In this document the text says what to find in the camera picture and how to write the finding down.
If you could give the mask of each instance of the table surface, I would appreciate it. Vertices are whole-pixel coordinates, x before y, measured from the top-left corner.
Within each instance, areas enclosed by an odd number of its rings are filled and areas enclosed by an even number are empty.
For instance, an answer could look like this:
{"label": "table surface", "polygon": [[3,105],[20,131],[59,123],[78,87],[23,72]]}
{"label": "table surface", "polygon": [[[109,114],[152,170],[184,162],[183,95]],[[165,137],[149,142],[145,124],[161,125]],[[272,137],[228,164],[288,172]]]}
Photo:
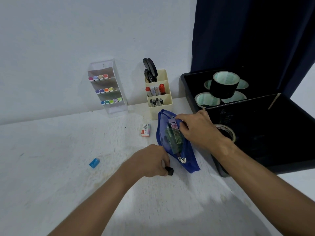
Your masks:
{"label": "table surface", "polygon": [[[173,103],[174,113],[191,113],[185,98]],[[1,234],[47,235],[122,162],[156,144],[147,104],[128,108],[115,118],[100,110],[0,126]],[[143,123],[151,123],[148,138]],[[171,157],[174,175],[140,179],[103,234],[281,235],[232,178],[218,175],[209,154],[194,151],[200,171],[190,174]],[[315,169],[280,177],[315,199]]]}

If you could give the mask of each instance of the black tape roll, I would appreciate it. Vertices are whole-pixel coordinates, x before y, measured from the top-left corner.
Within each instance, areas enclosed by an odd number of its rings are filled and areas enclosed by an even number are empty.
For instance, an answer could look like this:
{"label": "black tape roll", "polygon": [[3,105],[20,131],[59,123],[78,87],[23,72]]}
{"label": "black tape roll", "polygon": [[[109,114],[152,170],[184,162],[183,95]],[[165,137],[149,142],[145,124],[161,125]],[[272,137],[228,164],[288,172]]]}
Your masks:
{"label": "black tape roll", "polygon": [[237,74],[220,71],[212,77],[210,93],[216,98],[231,98],[235,93],[240,78]]}

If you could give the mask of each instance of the right hand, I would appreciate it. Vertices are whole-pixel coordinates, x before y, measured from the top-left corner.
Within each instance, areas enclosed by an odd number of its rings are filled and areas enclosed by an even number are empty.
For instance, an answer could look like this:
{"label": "right hand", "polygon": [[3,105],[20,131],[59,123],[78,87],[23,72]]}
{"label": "right hand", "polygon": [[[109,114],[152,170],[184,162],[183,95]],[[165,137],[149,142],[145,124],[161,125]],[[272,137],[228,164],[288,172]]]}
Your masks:
{"label": "right hand", "polygon": [[179,130],[187,140],[210,152],[214,151],[219,143],[230,140],[218,131],[205,110],[195,114],[179,114],[175,118],[186,123],[187,126],[181,122]]}

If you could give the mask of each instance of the clear acrylic marker organizer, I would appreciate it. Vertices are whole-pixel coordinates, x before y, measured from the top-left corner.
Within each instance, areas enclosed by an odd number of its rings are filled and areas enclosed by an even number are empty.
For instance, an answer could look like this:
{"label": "clear acrylic marker organizer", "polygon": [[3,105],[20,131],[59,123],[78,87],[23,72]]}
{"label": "clear acrylic marker organizer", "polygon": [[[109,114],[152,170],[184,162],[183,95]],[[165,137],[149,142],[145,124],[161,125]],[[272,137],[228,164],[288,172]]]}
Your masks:
{"label": "clear acrylic marker organizer", "polygon": [[114,59],[90,63],[88,77],[95,94],[100,99],[100,104],[103,104],[109,117],[128,113],[127,99],[122,89]]}
{"label": "clear acrylic marker organizer", "polygon": [[[172,100],[172,95],[171,95],[171,90],[169,89],[169,84],[168,84],[168,79],[167,79],[167,73],[165,69],[160,69],[158,70],[158,76],[157,76],[157,82],[149,83],[149,81],[146,79],[145,76],[144,79],[146,81],[146,87],[152,87],[154,85],[160,86],[160,84],[164,84],[165,87],[165,94],[164,95],[158,95],[158,96],[152,96],[148,97],[148,107],[149,111],[151,113],[151,119],[156,120],[158,118],[158,113],[162,109],[168,110],[168,111],[173,111],[173,100]],[[152,99],[163,99],[163,105],[162,106],[156,106],[156,107],[151,107],[150,105],[150,100]]]}

